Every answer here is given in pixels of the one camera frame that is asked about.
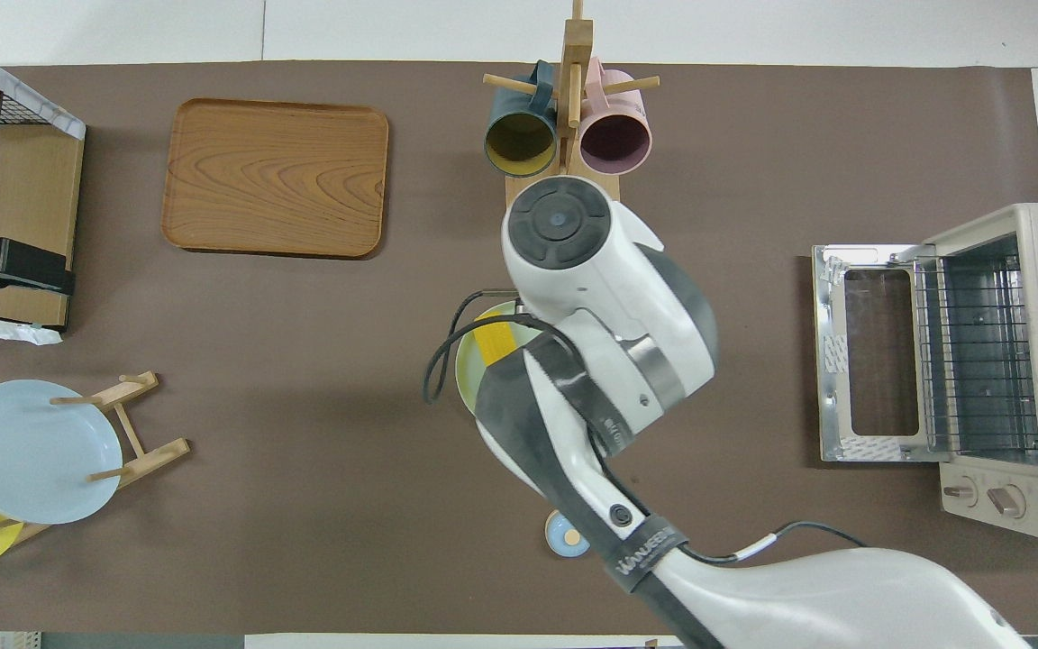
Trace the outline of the light green plate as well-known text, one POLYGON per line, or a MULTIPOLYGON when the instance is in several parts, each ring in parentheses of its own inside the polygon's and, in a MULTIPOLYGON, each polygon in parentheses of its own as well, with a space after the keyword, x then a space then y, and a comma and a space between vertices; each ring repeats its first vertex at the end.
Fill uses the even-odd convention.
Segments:
MULTIPOLYGON (((520 346, 527 344, 540 333, 539 329, 527 327, 527 325, 518 324, 518 322, 512 322, 512 324, 516 325, 516 337, 519 339, 520 346)), ((485 375, 486 369, 487 367, 483 366, 483 361, 479 357, 479 347, 474 344, 472 330, 470 330, 469 333, 460 339, 457 345, 456 366, 454 366, 456 387, 462 402, 465 403, 470 412, 474 412, 477 406, 479 382, 485 375)))

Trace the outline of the wooden mug tree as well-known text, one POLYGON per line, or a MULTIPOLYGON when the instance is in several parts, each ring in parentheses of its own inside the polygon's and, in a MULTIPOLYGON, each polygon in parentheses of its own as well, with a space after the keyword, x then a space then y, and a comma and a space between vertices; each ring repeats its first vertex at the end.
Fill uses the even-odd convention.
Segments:
MULTIPOLYGON (((582 0, 572 0, 572 13, 565 22, 559 66, 552 65, 553 85, 555 86, 553 98, 557 99, 559 107, 559 119, 557 119, 559 152, 556 153, 556 160, 553 160, 544 172, 531 177, 515 178, 497 170, 504 175, 506 202, 514 201, 522 190, 527 189, 537 180, 564 174, 578 175, 596 182, 614 200, 621 196, 619 179, 627 173, 597 173, 588 167, 580 155, 579 124, 582 90, 584 90, 588 78, 588 63, 590 59, 597 57, 593 52, 593 22, 582 15, 582 0)), ((527 77, 508 78, 486 74, 483 77, 483 82, 493 86, 495 90, 498 87, 510 87, 510 89, 532 92, 535 86, 523 82, 523 79, 527 77)), ((632 78, 631 81, 606 86, 605 91, 607 94, 634 89, 639 89, 641 92, 652 87, 658 87, 659 84, 659 77, 632 78)))

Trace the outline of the yellow corn cob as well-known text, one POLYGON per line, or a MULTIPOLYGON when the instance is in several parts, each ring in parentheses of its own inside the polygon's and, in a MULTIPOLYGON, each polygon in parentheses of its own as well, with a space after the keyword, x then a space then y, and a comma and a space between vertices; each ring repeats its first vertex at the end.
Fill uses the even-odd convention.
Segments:
POLYGON ((483 324, 473 330, 472 337, 479 347, 479 357, 486 367, 501 361, 521 344, 516 337, 516 325, 512 322, 483 324))

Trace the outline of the brown paper table mat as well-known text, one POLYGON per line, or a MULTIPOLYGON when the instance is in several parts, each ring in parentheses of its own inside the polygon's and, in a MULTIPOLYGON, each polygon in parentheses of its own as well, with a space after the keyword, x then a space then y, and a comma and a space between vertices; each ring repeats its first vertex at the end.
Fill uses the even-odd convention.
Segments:
MULTIPOLYGON (((810 251, 919 242, 1038 202, 1025 69, 629 65, 651 158, 627 205, 715 309, 715 378, 613 460, 722 555, 816 520, 955 571, 1038 634, 1038 539, 943 513, 931 464, 821 461, 810 251)), ((129 407, 191 453, 0 558, 0 631, 651 634, 589 555, 545 546, 547 502, 424 367, 470 292, 506 288, 504 182, 482 75, 523 63, 16 67, 86 123, 62 343, 0 341, 0 382, 160 385, 129 407), (368 105, 390 124, 386 226, 359 261, 190 253, 160 229, 191 98, 368 105)))

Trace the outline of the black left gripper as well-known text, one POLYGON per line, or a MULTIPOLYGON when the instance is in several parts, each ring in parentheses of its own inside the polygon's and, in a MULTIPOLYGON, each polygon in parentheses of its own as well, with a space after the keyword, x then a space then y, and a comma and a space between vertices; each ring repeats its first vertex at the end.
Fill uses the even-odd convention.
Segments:
POLYGON ((76 276, 67 258, 0 237, 0 288, 28 288, 73 296, 76 276))

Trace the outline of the pink mug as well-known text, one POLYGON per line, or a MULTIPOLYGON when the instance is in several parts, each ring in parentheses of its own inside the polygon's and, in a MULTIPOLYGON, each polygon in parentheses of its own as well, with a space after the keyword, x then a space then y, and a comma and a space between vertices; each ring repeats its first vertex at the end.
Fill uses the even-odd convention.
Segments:
POLYGON ((650 156, 652 135, 640 90, 606 93, 606 86, 631 79, 626 71, 606 69, 600 58, 590 58, 579 144, 581 159, 597 173, 629 173, 650 156))

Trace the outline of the dark teal mug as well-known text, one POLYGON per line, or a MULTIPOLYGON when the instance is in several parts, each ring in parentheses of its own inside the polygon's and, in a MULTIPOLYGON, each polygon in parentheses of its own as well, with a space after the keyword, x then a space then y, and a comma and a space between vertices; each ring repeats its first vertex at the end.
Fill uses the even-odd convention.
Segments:
POLYGON ((559 107, 553 98, 553 66, 539 60, 523 79, 532 92, 498 87, 485 132, 487 160, 515 178, 544 172, 559 152, 559 107))

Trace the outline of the wooden plate rack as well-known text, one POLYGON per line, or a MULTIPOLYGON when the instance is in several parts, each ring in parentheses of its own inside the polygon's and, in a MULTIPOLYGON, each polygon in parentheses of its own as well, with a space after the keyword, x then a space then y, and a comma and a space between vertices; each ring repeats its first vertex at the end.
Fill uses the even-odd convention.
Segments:
MULTIPOLYGON (((190 451, 189 443, 184 438, 177 438, 174 441, 169 441, 169 443, 165 443, 162 447, 143 447, 135 428, 133 428, 131 416, 129 416, 126 410, 126 404, 131 402, 134 398, 138 398, 139 396, 149 393, 158 385, 159 379, 153 372, 120 375, 118 382, 111 387, 105 388, 92 395, 83 395, 78 393, 77 398, 74 398, 75 403, 95 404, 95 407, 98 407, 98 409, 102 411, 105 416, 107 416, 107 420, 110 420, 110 423, 115 428, 115 431, 118 432, 118 438, 122 449, 122 468, 115 470, 114 472, 114 475, 119 477, 119 485, 118 489, 115 490, 115 493, 118 492, 118 490, 132 485, 135 481, 166 467, 166 465, 172 463, 173 461, 180 460, 182 456, 186 455, 186 453, 189 453, 190 451)), ((13 522, 22 523, 23 525, 23 530, 18 535, 18 538, 20 538, 21 541, 32 537, 32 535, 36 535, 42 529, 60 526, 35 525, 34 523, 8 520, 8 518, 5 519, 6 526, 11 525, 13 522)))

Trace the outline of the rectangular wooden tray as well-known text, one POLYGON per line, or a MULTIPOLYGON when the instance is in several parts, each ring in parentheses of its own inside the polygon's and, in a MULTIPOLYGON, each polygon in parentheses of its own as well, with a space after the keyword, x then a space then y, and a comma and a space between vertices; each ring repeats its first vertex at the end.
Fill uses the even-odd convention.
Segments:
POLYGON ((386 226, 389 151, 390 123, 368 106, 187 100, 161 233, 199 253, 367 258, 386 226))

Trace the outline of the glass oven door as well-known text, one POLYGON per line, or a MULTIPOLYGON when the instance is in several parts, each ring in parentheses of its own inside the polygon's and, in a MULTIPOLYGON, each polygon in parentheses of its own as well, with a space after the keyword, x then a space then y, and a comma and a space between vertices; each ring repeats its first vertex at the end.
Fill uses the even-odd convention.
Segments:
POLYGON ((946 462, 922 379, 916 288, 931 245, 816 245, 816 385, 821 459, 946 462))

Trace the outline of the light blue plate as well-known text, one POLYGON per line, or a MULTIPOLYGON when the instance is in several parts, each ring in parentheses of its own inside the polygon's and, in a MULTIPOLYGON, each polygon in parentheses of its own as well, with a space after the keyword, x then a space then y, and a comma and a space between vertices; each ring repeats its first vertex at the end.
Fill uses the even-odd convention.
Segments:
POLYGON ((77 396, 45 379, 0 383, 0 515, 8 520, 65 525, 118 489, 118 432, 77 396))

